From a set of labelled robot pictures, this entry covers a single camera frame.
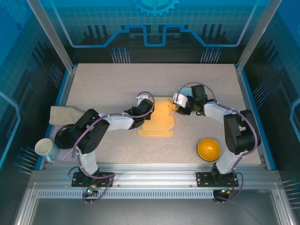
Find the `vent slot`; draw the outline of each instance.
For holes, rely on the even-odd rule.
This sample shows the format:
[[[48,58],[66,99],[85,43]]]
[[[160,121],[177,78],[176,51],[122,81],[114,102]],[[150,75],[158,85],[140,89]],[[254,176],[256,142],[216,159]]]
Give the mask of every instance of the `vent slot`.
[[[98,198],[103,190],[88,197]],[[38,198],[81,199],[85,190],[39,190]],[[108,190],[105,199],[213,199],[212,190]]]

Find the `aluminum frame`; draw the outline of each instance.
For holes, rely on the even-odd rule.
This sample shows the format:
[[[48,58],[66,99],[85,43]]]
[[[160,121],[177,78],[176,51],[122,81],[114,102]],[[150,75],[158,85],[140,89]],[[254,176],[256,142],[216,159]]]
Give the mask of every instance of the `aluminum frame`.
[[[68,171],[76,164],[70,163],[47,163],[44,171],[33,171],[28,189],[24,195],[23,202],[15,222],[15,225],[29,224],[34,215],[34,209],[41,192],[58,192],[53,197],[47,198],[75,198],[78,196],[66,197],[68,192],[84,191],[85,188],[71,187],[72,179],[67,176]],[[195,172],[206,172],[210,167],[199,167],[196,164],[98,164],[102,172],[115,172],[115,178],[111,192],[134,192],[142,193],[201,193],[212,191],[217,188],[197,187]],[[274,208],[277,209],[278,217],[283,225],[295,225],[295,220],[289,202],[285,195],[283,185],[278,171],[268,171],[263,167],[240,166],[237,171],[242,172],[245,178],[244,189],[270,189],[274,198]],[[142,198],[131,195],[131,198]],[[182,196],[172,196],[172,198],[182,198]],[[189,199],[201,199],[199,195],[188,195]]]
[[[269,25],[269,23],[271,21],[271,19],[273,18],[274,14],[276,13],[281,1],[282,0],[270,0],[266,10],[264,11],[261,19],[259,20],[255,30],[253,31],[253,34],[252,34],[251,38],[249,39],[242,55],[240,56],[240,59],[237,63],[238,72],[242,71],[242,69],[244,68],[246,62],[250,58],[257,43],[261,39],[262,35],[266,31],[267,26]]]
[[[65,67],[72,72],[73,63],[70,60],[66,50],[64,49],[54,27],[52,26],[49,18],[47,17],[43,7],[38,0],[27,0],[41,26],[43,27],[46,35],[53,44],[56,52],[64,63]],[[281,0],[271,0],[267,6],[262,18],[260,19],[254,33],[251,36],[241,58],[238,62],[238,73],[241,72],[249,59],[252,51],[256,47],[259,39],[265,31],[267,25],[272,19],[276,9],[278,8]],[[241,86],[243,96],[247,108],[251,109],[250,101],[247,97],[247,90]],[[266,160],[266,166],[269,168],[268,158],[264,147],[259,149]],[[46,164],[46,170],[33,171],[30,178],[28,188],[25,192],[16,225],[29,224],[32,218],[34,208],[37,201],[37,195],[40,190],[74,190],[76,188],[70,187],[70,178],[67,177],[69,169],[72,164]],[[195,172],[209,171],[210,167],[199,167],[199,165],[145,165],[145,164],[99,164],[100,170],[105,172],[116,172],[118,175],[115,178],[113,190],[118,189],[180,189],[182,191],[192,190],[199,188],[196,187]],[[293,225],[296,224],[293,217],[292,210],[288,204],[285,192],[280,181],[280,176],[277,171],[267,171],[264,166],[258,167],[243,167],[237,168],[244,174],[245,189],[271,189],[274,197],[274,202],[282,224]]]
[[[64,66],[68,71],[72,72],[74,65],[67,51],[65,50],[63,44],[61,43],[60,38],[58,37],[54,27],[52,26],[41,3],[39,2],[39,0],[26,0],[26,1],[29,4],[30,8],[32,9],[37,20],[39,21],[40,25],[42,26],[50,42],[52,43],[62,63],[64,64]]]

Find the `yellow bowl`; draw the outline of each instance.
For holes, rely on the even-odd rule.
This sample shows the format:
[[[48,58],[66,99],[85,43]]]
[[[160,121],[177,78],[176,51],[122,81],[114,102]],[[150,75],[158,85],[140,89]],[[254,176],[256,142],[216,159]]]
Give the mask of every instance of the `yellow bowl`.
[[[219,158],[221,148],[215,140],[206,138],[197,144],[197,153],[203,160],[212,162]]]

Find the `gear logo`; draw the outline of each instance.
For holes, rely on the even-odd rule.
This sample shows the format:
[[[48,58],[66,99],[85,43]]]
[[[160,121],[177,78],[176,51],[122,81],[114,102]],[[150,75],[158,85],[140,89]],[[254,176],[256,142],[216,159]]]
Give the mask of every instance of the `gear logo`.
[[[162,16],[164,13],[169,13],[170,9],[175,8],[175,4],[179,3],[179,0],[132,0],[136,9],[139,9],[141,13],[146,13],[147,16]]]
[[[7,11],[17,23],[22,23],[27,15],[26,0],[0,0],[0,6],[6,6]]]

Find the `white mug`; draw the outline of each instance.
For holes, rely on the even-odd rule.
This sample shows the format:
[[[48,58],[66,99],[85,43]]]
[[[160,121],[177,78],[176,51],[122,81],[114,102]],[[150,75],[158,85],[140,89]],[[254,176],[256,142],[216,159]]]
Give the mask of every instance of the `white mug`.
[[[58,156],[60,149],[49,138],[43,138],[36,143],[34,151],[52,163]]]

